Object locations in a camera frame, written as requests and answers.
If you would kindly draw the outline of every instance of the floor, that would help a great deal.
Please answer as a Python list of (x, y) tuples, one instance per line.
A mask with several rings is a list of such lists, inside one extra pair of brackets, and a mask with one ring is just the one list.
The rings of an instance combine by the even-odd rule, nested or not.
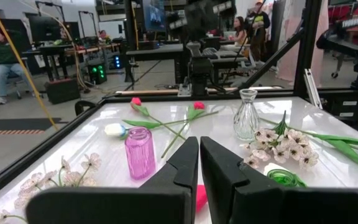
[[(139, 62), (140, 67), (135, 68), (135, 78), (145, 74), (135, 85), (135, 90), (156, 90), (164, 89), (164, 86), (174, 85), (173, 60)], [(350, 82), (356, 78), (353, 72), (352, 62), (345, 62), (337, 79), (331, 78), (331, 73), (336, 69), (336, 60), (330, 55), (324, 56), (324, 77), (322, 79), (323, 87), (348, 87)], [(42, 90), (47, 77), (40, 75), (34, 78), (37, 89)], [(92, 90), (91, 93), (82, 95), (83, 100), (97, 102), (109, 92), (124, 90), (130, 83), (124, 83), (124, 74), (109, 75), (108, 81), (100, 85), (98, 90)], [(291, 87), (286, 81), (275, 78), (273, 72), (266, 73), (255, 85), (279, 85), (282, 87)], [(45, 113), (37, 103), (36, 99), (30, 94), (24, 95), (23, 99), (18, 100), (12, 88), (12, 94), (9, 96), (9, 103), (0, 106), (0, 119), (8, 118), (44, 118)], [(71, 121), (75, 118), (74, 104), (77, 100), (52, 105), (48, 99), (43, 99), (43, 103), (52, 115), (52, 117), (61, 118), (62, 121)], [(50, 128), (43, 134), (32, 135), (0, 135), (0, 171), (14, 162), (20, 156), (34, 148), (41, 141), (53, 134), (55, 130)]]

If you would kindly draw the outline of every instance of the green jacket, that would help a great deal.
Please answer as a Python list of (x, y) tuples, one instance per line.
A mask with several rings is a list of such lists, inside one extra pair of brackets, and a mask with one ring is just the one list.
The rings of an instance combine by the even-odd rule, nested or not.
[[(13, 42), (15, 42), (15, 40), (20, 41), (20, 32), (9, 30), (8, 33)], [(9, 43), (7, 41), (5, 43), (0, 43), (0, 64), (12, 64), (17, 62), (16, 56)]]

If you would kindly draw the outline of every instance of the white tulip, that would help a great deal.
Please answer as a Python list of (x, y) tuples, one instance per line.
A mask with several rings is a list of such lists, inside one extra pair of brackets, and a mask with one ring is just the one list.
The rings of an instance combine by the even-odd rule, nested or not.
[(118, 123), (109, 124), (104, 128), (104, 132), (108, 136), (113, 137), (123, 137), (125, 135), (125, 131), (125, 127)]

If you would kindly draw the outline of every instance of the clear glass vase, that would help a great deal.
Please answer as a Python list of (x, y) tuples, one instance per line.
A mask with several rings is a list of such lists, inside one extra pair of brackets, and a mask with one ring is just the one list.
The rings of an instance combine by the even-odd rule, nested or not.
[(143, 127), (131, 128), (125, 140), (129, 174), (135, 180), (147, 177), (155, 170), (152, 133)]
[(256, 90), (240, 90), (242, 104), (234, 116), (234, 131), (241, 140), (253, 140), (256, 130), (259, 129), (259, 116), (254, 106), (257, 94)]

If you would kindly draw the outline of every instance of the red striped floor marking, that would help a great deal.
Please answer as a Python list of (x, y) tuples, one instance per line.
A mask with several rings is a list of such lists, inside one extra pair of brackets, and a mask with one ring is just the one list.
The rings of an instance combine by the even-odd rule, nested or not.
[(42, 134), (42, 130), (0, 130), (0, 135), (5, 134)]

